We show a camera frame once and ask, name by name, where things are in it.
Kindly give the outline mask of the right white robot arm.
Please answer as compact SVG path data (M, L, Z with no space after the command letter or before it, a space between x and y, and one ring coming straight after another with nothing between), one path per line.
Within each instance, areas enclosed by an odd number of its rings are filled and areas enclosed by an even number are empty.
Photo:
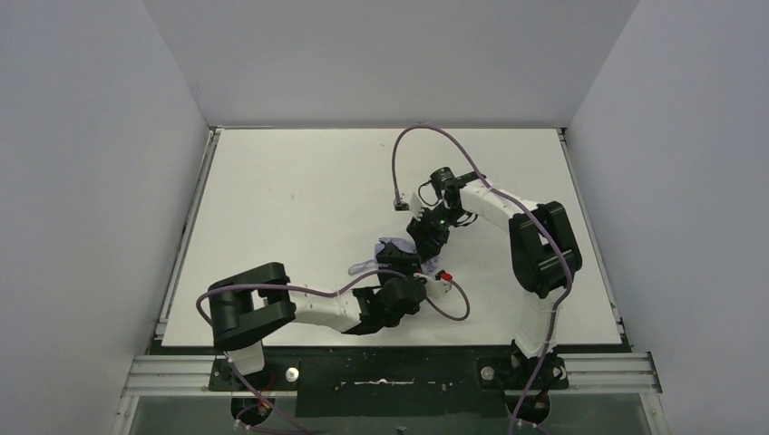
M496 188L477 172L455 176L437 169L428 179L436 200L419 192L400 197L395 207L412 218L406 231L422 260L439 256L453 227L481 218L509 238L511 267L523 290L513 345L527 358L553 351L558 312L582 267L582 255L568 214L557 201L537 203Z

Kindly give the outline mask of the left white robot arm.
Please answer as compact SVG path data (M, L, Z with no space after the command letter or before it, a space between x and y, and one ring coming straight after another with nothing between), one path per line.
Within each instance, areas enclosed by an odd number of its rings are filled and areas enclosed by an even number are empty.
M231 365L245 375L262 372L264 339L287 324L369 335L419 312L434 280L418 256L388 242L375 258L376 269L335 292L294 285L284 264L266 263L210 285L196 308Z

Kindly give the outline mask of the black and lavender folding umbrella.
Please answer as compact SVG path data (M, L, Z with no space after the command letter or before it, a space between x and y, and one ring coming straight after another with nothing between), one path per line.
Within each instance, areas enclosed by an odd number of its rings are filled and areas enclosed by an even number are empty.
M445 272L440 253L444 241L418 237L415 241L400 237L380 237L374 245L370 259L348 267L349 276L379 271L380 279L387 280L393 273L410 276L419 273L440 276Z

